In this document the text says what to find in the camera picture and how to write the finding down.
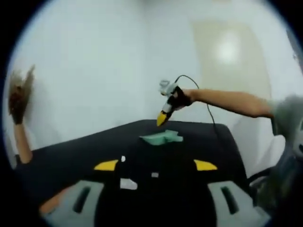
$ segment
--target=black cable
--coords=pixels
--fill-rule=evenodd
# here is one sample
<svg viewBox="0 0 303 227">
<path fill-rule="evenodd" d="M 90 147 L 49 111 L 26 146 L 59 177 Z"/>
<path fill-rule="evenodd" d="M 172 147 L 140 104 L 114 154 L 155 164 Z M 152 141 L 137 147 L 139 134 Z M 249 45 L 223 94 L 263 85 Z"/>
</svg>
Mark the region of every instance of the black cable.
<svg viewBox="0 0 303 227">
<path fill-rule="evenodd" d="M 191 81 L 194 82 L 194 84 L 196 85 L 196 87 L 197 87 L 198 89 L 200 89 L 200 88 L 199 88 L 199 85 L 198 85 L 191 77 L 189 77 L 189 76 L 187 76 L 187 75 L 178 76 L 177 79 L 175 80 L 175 83 L 180 79 L 180 77 L 186 77 L 186 78 L 190 79 Z M 224 150 L 225 150 L 225 148 L 226 148 L 225 142 L 224 142 L 224 140 L 221 138 L 220 133 L 219 133 L 219 131 L 218 131 L 218 129 L 217 129 L 216 123 L 215 123 L 215 121 L 214 121 L 214 116 L 213 116 L 212 112 L 211 112 L 210 109 L 209 109 L 209 104 L 206 103 L 206 106 L 207 106 L 207 110 L 208 110 L 208 112 L 209 112 L 209 114 L 210 114 L 210 116 L 211 116 L 211 118 L 212 118 L 212 120 L 213 120 L 214 132 L 215 132 L 215 134 L 216 134 L 216 136 L 217 136 L 217 139 L 218 139 L 218 141 L 219 141 L 219 143 L 220 143 L 220 145 L 221 145 L 221 146 L 220 146 L 220 147 L 222 148 L 221 152 L 224 152 Z"/>
</svg>

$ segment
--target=white wall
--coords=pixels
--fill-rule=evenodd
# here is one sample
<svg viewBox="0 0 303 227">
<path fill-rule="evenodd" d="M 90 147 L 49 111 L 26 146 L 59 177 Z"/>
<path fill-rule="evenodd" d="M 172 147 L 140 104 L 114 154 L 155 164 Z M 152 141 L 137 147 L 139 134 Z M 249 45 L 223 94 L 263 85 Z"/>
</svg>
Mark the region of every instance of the white wall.
<svg viewBox="0 0 303 227">
<path fill-rule="evenodd" d="M 144 117 L 144 30 L 139 0 L 54 0 L 40 11 L 9 66 L 25 74 L 36 65 L 25 119 L 32 149 Z"/>
<path fill-rule="evenodd" d="M 156 117 L 165 102 L 162 96 L 155 94 L 161 79 L 174 80 L 176 76 L 186 74 L 201 84 L 201 66 L 190 27 L 190 23 L 196 20 L 215 19 L 249 25 L 264 52 L 272 98 L 281 99 L 292 93 L 303 94 L 300 88 L 303 76 L 292 58 L 293 50 L 285 26 L 270 8 L 251 0 L 233 0 L 231 3 L 215 3 L 211 0 L 149 0 L 146 3 L 149 77 L 145 83 L 149 88 L 146 103 L 149 104 L 150 118 Z M 181 79 L 180 85 L 194 87 L 187 79 Z M 232 131 L 248 176 L 268 167 L 272 159 L 278 160 L 280 151 L 259 166 L 273 139 L 270 120 L 250 119 L 216 107 L 211 107 L 211 111 L 217 123 L 227 125 Z M 172 119 L 212 122 L 204 104 L 194 104 L 174 113 Z"/>
</svg>

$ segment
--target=gray sleeve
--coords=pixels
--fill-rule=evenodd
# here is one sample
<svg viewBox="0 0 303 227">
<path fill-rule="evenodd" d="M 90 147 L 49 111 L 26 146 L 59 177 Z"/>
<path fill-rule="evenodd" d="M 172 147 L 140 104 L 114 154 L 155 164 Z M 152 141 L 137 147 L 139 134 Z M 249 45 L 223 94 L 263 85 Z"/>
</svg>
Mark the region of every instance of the gray sleeve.
<svg viewBox="0 0 303 227">
<path fill-rule="evenodd" d="M 289 96 L 282 101 L 269 100 L 267 103 L 274 116 L 272 119 L 274 135 L 283 135 L 287 140 L 293 139 L 303 116 L 303 98 Z"/>
</svg>

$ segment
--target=wire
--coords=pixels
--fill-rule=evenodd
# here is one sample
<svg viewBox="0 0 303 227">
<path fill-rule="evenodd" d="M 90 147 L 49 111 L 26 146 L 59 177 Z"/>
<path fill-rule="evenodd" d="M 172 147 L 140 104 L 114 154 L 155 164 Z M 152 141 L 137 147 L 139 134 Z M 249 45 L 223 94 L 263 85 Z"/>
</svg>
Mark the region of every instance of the wire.
<svg viewBox="0 0 303 227">
<path fill-rule="evenodd" d="M 198 89 L 200 89 L 200 88 L 199 88 L 199 85 L 198 85 L 191 77 L 189 77 L 189 76 L 187 76 L 187 75 L 178 76 L 177 79 L 175 80 L 175 83 L 176 83 L 181 77 L 186 77 L 186 78 L 190 79 L 191 81 L 194 82 L 194 84 L 196 85 L 196 87 L 197 87 Z M 216 133 L 217 139 L 218 139 L 218 141 L 220 142 L 220 144 L 222 145 L 222 148 L 224 149 L 224 148 L 225 148 L 225 146 L 224 146 L 224 145 L 225 145 L 225 142 L 224 142 L 223 139 L 221 139 L 220 133 L 219 133 L 219 131 L 218 131 L 217 127 L 216 127 L 216 123 L 215 123 L 215 121 L 214 121 L 214 116 L 213 116 L 212 112 L 211 112 L 210 109 L 209 109 L 209 104 L 206 103 L 206 106 L 207 106 L 207 110 L 208 110 L 208 112 L 209 112 L 209 114 L 210 114 L 210 116 L 211 116 L 211 118 L 212 118 L 212 120 L 213 120 L 214 132 Z"/>
</svg>

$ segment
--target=green cloth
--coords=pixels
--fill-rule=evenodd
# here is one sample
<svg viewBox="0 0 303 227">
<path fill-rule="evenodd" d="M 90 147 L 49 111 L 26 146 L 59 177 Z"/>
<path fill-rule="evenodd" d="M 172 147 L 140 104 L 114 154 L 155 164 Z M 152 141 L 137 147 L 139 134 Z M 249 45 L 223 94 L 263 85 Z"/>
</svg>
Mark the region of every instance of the green cloth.
<svg viewBox="0 0 303 227">
<path fill-rule="evenodd" d="M 159 146 L 170 142 L 183 141 L 183 137 L 178 136 L 177 131 L 171 131 L 171 130 L 166 130 L 164 132 L 148 135 L 148 136 L 140 136 L 140 138 L 142 138 L 144 141 L 154 146 Z"/>
</svg>

